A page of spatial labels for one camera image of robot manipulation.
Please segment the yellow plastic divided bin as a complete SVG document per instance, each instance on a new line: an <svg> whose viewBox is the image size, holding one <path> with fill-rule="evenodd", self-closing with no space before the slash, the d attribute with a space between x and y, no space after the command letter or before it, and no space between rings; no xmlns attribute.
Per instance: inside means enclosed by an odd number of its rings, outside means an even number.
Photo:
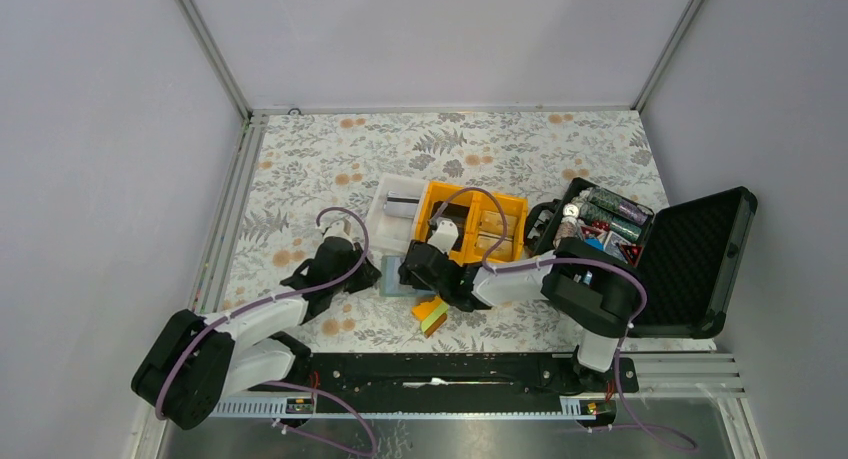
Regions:
<svg viewBox="0 0 848 459"><path fill-rule="evenodd" d="M475 240L478 235L478 227L480 216L483 211L497 211L500 213L503 225L506 225L505 215L514 215L518 217L518 224L515 230L514 237L514 258L512 261L517 261L524 256L524 226L526 225L527 216L529 213L528 201L525 198L495 193L492 197L488 197L481 192L465 192L462 195L452 198L451 195L460 190L458 185L431 181L424 194L421 202L419 218L416 221L413 239L422 242L427 241L427 233L430 230L428 221L433 212L433 206L437 201L443 201L450 204L461 204L470 207L470 214L465 226L465 236L462 249L450 251L449 257L458 264L467 264L479 262L483 255L475 251ZM496 248L506 237L506 228L503 228L503 235L496 243Z"/></svg>

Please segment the green card holder wallet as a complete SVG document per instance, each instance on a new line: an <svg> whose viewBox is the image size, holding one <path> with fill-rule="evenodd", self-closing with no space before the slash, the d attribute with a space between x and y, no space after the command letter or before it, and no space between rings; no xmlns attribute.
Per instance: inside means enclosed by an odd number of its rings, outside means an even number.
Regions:
<svg viewBox="0 0 848 459"><path fill-rule="evenodd" d="M401 256L384 255L381 259L382 277L379 292L382 297L419 297L422 292L400 282L399 267L403 262Z"/></svg>

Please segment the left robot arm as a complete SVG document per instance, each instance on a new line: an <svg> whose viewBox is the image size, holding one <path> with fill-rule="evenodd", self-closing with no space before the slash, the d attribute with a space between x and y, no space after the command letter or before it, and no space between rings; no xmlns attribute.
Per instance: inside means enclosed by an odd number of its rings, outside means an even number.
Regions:
<svg viewBox="0 0 848 459"><path fill-rule="evenodd" d="M184 430L198 426L234 393L269 381L299 389L311 366L282 332L316 318L336 295L371 288L380 277L360 243L328 237L281 280L278 293L207 316L188 309L173 314L130 388L160 419Z"/></svg>

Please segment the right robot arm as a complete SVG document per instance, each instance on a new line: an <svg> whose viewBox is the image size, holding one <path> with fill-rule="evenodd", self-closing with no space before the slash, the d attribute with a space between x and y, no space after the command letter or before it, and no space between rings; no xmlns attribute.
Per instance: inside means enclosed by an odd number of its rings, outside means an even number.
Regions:
<svg viewBox="0 0 848 459"><path fill-rule="evenodd" d="M573 375L589 391L612 379L616 354L648 302L635 268L575 238L531 259L492 265L460 265L414 240L398 274L401 284L433 291L464 312L507 302L548 303L582 328Z"/></svg>

